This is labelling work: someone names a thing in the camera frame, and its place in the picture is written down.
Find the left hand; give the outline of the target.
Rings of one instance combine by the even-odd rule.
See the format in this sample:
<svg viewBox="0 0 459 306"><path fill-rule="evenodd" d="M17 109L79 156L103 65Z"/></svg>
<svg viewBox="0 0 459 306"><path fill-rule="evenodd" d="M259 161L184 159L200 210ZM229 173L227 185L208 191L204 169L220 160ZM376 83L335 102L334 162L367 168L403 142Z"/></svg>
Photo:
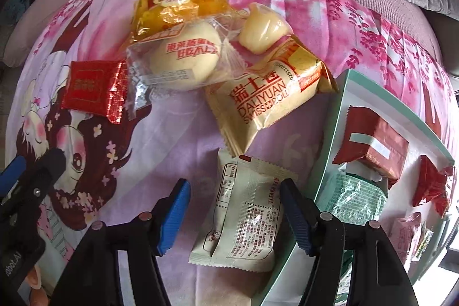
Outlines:
<svg viewBox="0 0 459 306"><path fill-rule="evenodd" d="M20 286L19 293L26 305L48 306L47 293L42 286L42 279L39 265L35 265L26 275Z"/></svg>

